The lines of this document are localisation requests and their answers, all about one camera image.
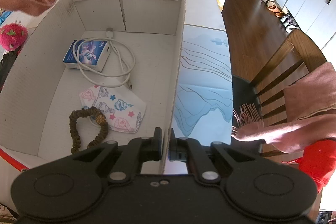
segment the wooden chair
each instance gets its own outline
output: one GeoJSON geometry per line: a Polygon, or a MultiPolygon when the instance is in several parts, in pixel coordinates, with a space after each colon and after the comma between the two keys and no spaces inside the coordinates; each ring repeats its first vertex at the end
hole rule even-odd
{"type": "MultiPolygon", "coordinates": [[[[320,65],[325,63],[327,60],[324,57],[321,50],[316,46],[316,44],[302,31],[295,29],[293,30],[285,41],[280,45],[275,54],[270,58],[270,60],[264,65],[260,72],[255,76],[255,78],[249,82],[243,78],[232,75],[232,89],[233,89],[233,105],[234,109],[239,113],[239,107],[242,104],[256,105],[257,111],[261,115],[263,113],[262,108],[275,102],[276,100],[284,96],[284,91],[281,90],[275,95],[269,97],[267,100],[260,102],[259,96],[270,91],[276,85],[285,80],[290,76],[300,65],[303,63],[307,67],[308,72],[312,72],[320,65]],[[284,73],[279,75],[270,84],[263,88],[260,92],[256,91],[256,87],[268,76],[274,69],[281,63],[282,60],[293,50],[300,55],[300,60],[287,69],[284,73]]],[[[272,111],[263,114],[263,119],[275,116],[279,113],[286,111],[285,105],[281,105],[272,111]]],[[[281,124],[287,122],[287,119],[283,119],[272,125],[281,124]]],[[[236,120],[233,119],[233,125],[237,126],[236,120]]],[[[246,150],[254,154],[259,154],[263,157],[270,157],[284,154],[279,150],[274,150],[270,152],[261,153],[261,144],[264,141],[251,141],[251,142],[240,142],[234,138],[231,138],[231,145],[241,150],[246,150]]]]}

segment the chair backrest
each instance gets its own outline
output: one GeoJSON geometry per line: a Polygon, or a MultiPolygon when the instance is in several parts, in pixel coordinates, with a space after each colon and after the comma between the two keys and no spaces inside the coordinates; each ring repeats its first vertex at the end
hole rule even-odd
{"type": "MultiPolygon", "coordinates": [[[[275,78],[271,83],[269,83],[267,86],[265,86],[258,94],[257,96],[260,96],[272,88],[274,88],[276,85],[281,83],[283,80],[285,80],[288,76],[290,76],[299,66],[301,66],[303,63],[307,67],[308,72],[312,72],[316,68],[318,68],[320,65],[325,63],[327,60],[324,57],[321,50],[316,46],[316,44],[301,30],[295,29],[293,30],[288,37],[285,39],[285,41],[280,45],[280,47],[277,49],[275,54],[270,58],[270,60],[264,65],[264,67],[260,70],[260,72],[255,76],[255,78],[251,81],[251,85],[254,87],[257,87],[268,75],[271,74],[272,71],[281,63],[281,61],[284,60],[284,58],[295,48],[296,52],[300,56],[300,60],[297,61],[294,65],[292,65],[290,68],[288,68],[285,72],[283,72],[281,75],[279,75],[277,78],[275,78]]],[[[275,95],[269,97],[267,100],[263,101],[261,103],[262,109],[275,102],[276,100],[282,98],[284,96],[284,90],[279,91],[275,95]]],[[[279,113],[282,113],[286,110],[285,105],[281,105],[266,114],[263,114],[263,119],[275,116],[279,113]]],[[[283,119],[281,121],[278,121],[275,124],[281,124],[286,122],[287,119],[283,119]]]]}

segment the white usb cable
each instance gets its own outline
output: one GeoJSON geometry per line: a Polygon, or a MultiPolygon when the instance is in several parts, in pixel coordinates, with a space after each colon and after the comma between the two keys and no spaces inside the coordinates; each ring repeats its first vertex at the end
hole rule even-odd
{"type": "MultiPolygon", "coordinates": [[[[107,36],[110,36],[110,35],[111,35],[111,36],[113,37],[113,32],[112,32],[112,34],[110,34],[111,32],[112,32],[112,31],[110,31],[109,29],[107,29],[107,30],[106,30],[106,34],[107,34],[107,36]]],[[[129,82],[129,87],[132,88],[132,85],[131,85],[131,83],[130,83],[130,81],[129,81],[129,78],[130,78],[130,72],[133,70],[133,68],[134,68],[134,66],[135,66],[135,56],[134,56],[133,52],[131,51],[131,49],[130,49],[126,44],[124,44],[124,43],[122,43],[122,42],[120,42],[120,41],[118,41],[118,40],[116,40],[116,39],[109,38],[109,37],[106,37],[106,38],[97,38],[97,37],[96,37],[96,38],[93,38],[93,37],[89,37],[89,38],[84,38],[84,39],[82,39],[82,40],[83,40],[83,41],[78,45],[77,52],[76,52],[76,50],[75,50],[75,47],[76,47],[76,44],[77,44],[78,41],[76,41],[76,42],[73,44],[73,47],[72,47],[72,53],[73,53],[73,56],[74,56],[75,60],[76,60],[77,63],[78,63],[78,66],[79,66],[80,71],[82,72],[83,76],[84,76],[89,82],[91,82],[92,84],[99,85],[99,86],[104,86],[104,87],[107,87],[107,88],[117,88],[117,87],[122,86],[122,85],[125,85],[127,82],[129,82]],[[86,66],[85,64],[83,64],[82,62],[79,61],[80,47],[81,47],[84,43],[86,43],[86,42],[90,42],[90,41],[94,41],[94,40],[107,41],[107,42],[110,44],[111,48],[113,49],[113,51],[114,51],[114,52],[117,54],[117,56],[118,56],[119,63],[120,63],[120,66],[121,66],[121,70],[122,70],[122,73],[121,73],[121,74],[118,74],[118,75],[107,75],[107,74],[104,74],[104,73],[95,71],[94,69],[92,69],[92,68],[86,66]],[[133,62],[132,62],[131,65],[128,65],[127,62],[121,57],[118,48],[114,45],[113,42],[117,42],[117,43],[123,45],[124,47],[126,47],[126,48],[129,50],[129,52],[130,52],[131,55],[132,55],[132,59],[133,59],[133,62]],[[126,67],[127,67],[127,71],[125,71],[124,66],[123,66],[123,63],[126,65],[126,67]],[[120,77],[120,76],[123,76],[123,75],[127,75],[127,77],[126,77],[126,79],[125,79],[122,83],[117,84],[117,85],[107,85],[107,84],[103,84],[103,83],[97,83],[97,82],[91,80],[91,79],[84,73],[83,68],[86,68],[87,70],[92,71],[93,73],[96,73],[96,74],[98,74],[98,75],[100,75],[100,76],[103,76],[103,77],[109,77],[109,78],[113,77],[113,78],[116,78],[116,77],[120,77]]]]}

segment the table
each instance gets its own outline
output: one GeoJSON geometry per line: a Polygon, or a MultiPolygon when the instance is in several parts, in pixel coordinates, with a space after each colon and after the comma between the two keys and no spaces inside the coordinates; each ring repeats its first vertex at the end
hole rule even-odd
{"type": "MultiPolygon", "coordinates": [[[[13,12],[4,22],[21,20],[29,34],[39,17],[13,12]]],[[[231,64],[224,22],[216,0],[186,0],[184,36],[172,127],[176,136],[201,144],[230,143],[232,122],[231,64]]],[[[9,187],[19,174],[0,159],[0,202],[13,207],[9,187]]]]}

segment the red bag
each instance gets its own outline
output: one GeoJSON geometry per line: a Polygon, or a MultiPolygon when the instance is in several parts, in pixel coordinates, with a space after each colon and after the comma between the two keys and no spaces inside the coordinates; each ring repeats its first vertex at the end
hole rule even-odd
{"type": "Polygon", "coordinates": [[[302,158],[283,161],[283,163],[293,162],[298,163],[299,170],[315,181],[318,192],[321,192],[336,169],[336,141],[318,141],[305,147],[302,158]]]}

